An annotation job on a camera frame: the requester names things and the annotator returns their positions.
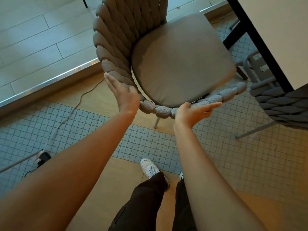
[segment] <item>white sneaker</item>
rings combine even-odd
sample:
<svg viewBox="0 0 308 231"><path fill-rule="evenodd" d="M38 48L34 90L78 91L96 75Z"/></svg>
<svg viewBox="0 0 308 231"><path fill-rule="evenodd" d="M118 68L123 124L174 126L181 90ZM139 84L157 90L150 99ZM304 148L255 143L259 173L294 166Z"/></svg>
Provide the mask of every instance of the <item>white sneaker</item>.
<svg viewBox="0 0 308 231"><path fill-rule="evenodd" d="M155 174L160 172L159 168L154 164L154 162L148 158L141 159L140 165L141 165L143 172L147 175L149 179ZM168 191L170 188L169 180L166 178L166 176L164 177L167 182L167 188L165 191Z"/></svg>

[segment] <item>gray seat cushion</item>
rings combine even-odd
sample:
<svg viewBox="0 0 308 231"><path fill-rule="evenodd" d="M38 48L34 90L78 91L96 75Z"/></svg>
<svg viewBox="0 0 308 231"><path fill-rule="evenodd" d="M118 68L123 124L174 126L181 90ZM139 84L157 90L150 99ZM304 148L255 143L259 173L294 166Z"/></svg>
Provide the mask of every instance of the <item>gray seat cushion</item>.
<svg viewBox="0 0 308 231"><path fill-rule="evenodd" d="M201 13L176 18L141 38L132 69L146 95L170 108L199 99L236 73L235 62Z"/></svg>

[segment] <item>table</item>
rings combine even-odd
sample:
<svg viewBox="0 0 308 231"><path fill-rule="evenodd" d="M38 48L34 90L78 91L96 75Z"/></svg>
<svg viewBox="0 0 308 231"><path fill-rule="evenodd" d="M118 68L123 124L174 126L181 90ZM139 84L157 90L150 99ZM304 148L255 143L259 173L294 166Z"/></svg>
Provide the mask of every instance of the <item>table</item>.
<svg viewBox="0 0 308 231"><path fill-rule="evenodd" d="M285 92L308 83L308 0L227 0L240 22L229 49L247 32Z"/></svg>

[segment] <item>right hand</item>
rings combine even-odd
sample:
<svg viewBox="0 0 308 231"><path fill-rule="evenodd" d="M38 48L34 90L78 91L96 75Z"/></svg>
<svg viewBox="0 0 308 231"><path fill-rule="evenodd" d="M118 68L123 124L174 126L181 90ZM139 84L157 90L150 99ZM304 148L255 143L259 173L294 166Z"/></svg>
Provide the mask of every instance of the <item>right hand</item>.
<svg viewBox="0 0 308 231"><path fill-rule="evenodd" d="M129 90L121 85L121 83L108 73L104 73L106 83L114 94L118 103L119 112L131 114L135 117L139 105L140 98L136 88L129 87Z"/></svg>
<svg viewBox="0 0 308 231"><path fill-rule="evenodd" d="M191 108L190 103L185 102L179 107L175 114L174 125L181 124L191 129L197 122L204 118L208 118L212 114L213 109L220 105L222 105L221 102L216 102Z"/></svg>

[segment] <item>dark brown pants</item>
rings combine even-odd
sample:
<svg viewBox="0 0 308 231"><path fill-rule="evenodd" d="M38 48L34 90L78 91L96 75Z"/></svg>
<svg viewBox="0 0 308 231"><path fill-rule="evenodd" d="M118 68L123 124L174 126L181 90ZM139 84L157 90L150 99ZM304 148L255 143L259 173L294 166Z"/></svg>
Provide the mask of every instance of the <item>dark brown pants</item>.
<svg viewBox="0 0 308 231"><path fill-rule="evenodd" d="M109 231L151 231L156 229L156 216L163 200L166 181L162 172L139 184L130 200L119 210ZM172 231L197 230L190 209L184 180L176 186L175 217Z"/></svg>

